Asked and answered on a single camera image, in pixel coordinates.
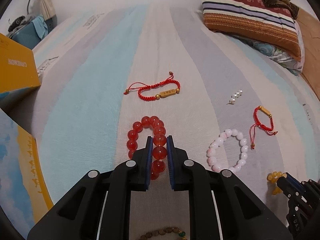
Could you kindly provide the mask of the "striped folded quilt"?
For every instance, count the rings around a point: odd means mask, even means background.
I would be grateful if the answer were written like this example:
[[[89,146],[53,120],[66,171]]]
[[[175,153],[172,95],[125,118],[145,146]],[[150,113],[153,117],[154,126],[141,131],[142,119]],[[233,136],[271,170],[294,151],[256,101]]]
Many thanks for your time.
[[[267,8],[263,0],[202,0],[202,6],[211,31],[268,43],[301,60],[298,32],[287,9]]]

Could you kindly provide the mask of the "striped bed sheet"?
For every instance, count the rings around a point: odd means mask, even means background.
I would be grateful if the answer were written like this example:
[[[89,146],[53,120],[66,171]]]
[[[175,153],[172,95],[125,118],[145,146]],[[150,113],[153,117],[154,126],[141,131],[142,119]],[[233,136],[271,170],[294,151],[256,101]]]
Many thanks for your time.
[[[319,177],[319,100],[300,76],[240,40],[209,31],[197,12],[138,6],[70,18],[34,49],[43,83],[24,111],[49,196],[57,201],[90,168],[127,159],[127,132],[157,116],[175,144],[206,165],[225,129],[249,136],[253,111],[273,114],[277,135],[258,131],[239,177],[284,220],[285,197],[266,177]],[[231,96],[242,89],[235,104]]]

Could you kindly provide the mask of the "floral pillow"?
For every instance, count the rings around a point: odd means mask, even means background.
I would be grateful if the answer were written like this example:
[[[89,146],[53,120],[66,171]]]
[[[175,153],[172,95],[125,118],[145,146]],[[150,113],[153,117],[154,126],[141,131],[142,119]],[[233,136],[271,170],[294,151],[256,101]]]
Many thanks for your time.
[[[298,34],[298,44],[301,52],[300,61],[295,60],[287,52],[277,48],[274,45],[263,43],[263,42],[245,38],[245,37],[236,36],[236,35],[234,35],[233,37],[236,39],[239,39],[244,44],[249,45],[253,49],[267,56],[272,61],[288,69],[292,74],[299,75],[302,73],[304,63],[305,63],[305,48],[304,48],[304,42],[303,42],[300,26],[296,20],[294,20],[294,24]]]

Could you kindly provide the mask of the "beige curtain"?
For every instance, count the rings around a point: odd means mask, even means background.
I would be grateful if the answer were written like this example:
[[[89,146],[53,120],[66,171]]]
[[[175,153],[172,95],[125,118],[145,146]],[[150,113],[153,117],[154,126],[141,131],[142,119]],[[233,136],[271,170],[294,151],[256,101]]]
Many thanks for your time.
[[[41,14],[45,21],[56,15],[52,0],[40,0],[39,5]]]

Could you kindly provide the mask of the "wooden headboard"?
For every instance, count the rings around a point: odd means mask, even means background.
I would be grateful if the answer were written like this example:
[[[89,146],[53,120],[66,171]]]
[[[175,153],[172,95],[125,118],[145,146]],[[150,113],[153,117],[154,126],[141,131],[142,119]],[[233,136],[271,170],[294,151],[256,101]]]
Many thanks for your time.
[[[302,77],[319,99],[320,95],[320,25],[319,20],[303,9],[299,10],[300,26],[305,48],[305,63]]]

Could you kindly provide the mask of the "yellow blue cardboard box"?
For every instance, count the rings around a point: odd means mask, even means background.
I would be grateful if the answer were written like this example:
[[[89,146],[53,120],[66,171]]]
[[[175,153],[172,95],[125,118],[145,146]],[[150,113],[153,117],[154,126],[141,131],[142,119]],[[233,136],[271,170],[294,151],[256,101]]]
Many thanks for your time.
[[[1,220],[20,239],[53,207],[36,139],[8,115],[40,85],[32,50],[1,35]]]

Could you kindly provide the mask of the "teal suitcase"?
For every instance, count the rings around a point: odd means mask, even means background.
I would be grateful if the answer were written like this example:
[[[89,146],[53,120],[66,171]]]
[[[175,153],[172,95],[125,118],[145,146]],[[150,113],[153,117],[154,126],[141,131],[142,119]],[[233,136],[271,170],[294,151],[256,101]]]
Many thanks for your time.
[[[33,49],[49,34],[49,28],[42,15],[20,16],[8,28],[7,37]]]

